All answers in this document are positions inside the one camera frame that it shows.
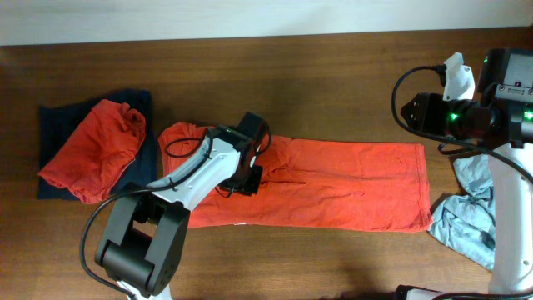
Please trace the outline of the orange t-shirt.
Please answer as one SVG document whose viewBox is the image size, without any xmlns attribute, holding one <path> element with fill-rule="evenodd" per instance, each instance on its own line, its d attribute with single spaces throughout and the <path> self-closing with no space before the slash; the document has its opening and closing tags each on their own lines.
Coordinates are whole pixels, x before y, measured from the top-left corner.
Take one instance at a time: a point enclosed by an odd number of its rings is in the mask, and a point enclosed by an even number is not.
<svg viewBox="0 0 533 300">
<path fill-rule="evenodd" d="M 432 224 L 418 143 L 330 142 L 275 136 L 258 158 L 257 194 L 210 192 L 190 228 L 260 225 L 417 233 Z"/>
</svg>

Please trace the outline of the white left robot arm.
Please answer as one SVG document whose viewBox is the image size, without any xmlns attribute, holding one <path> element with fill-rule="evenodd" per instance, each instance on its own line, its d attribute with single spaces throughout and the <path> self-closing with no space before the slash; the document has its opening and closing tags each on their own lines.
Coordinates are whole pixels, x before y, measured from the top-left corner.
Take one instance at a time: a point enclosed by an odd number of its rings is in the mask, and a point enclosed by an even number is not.
<svg viewBox="0 0 533 300">
<path fill-rule="evenodd" d="M 88 275 L 129 299 L 170 298 L 192 211 L 213 190 L 227 198 L 257 193 L 262 167 L 255 161 L 267 150 L 262 143 L 270 141 L 267 121 L 248 112 L 235 127 L 206 129 L 165 177 L 104 201 L 86 225 L 112 207 L 95 252 L 107 277 Z"/>
</svg>

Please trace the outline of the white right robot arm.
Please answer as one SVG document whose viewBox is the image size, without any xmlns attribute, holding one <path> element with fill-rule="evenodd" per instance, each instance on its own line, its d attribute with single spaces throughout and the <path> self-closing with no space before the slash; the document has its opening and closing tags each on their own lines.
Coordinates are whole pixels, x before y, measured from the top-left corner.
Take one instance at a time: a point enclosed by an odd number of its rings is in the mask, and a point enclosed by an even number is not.
<svg viewBox="0 0 533 300">
<path fill-rule="evenodd" d="M 495 48 L 479 78 L 456 52 L 431 67 L 443 93 L 422 92 L 402 108 L 407 132 L 488 155 L 496 200 L 496 257 L 487 293 L 439 292 L 400 285 L 397 299 L 530 299 L 532 297 L 532 53 Z"/>
</svg>

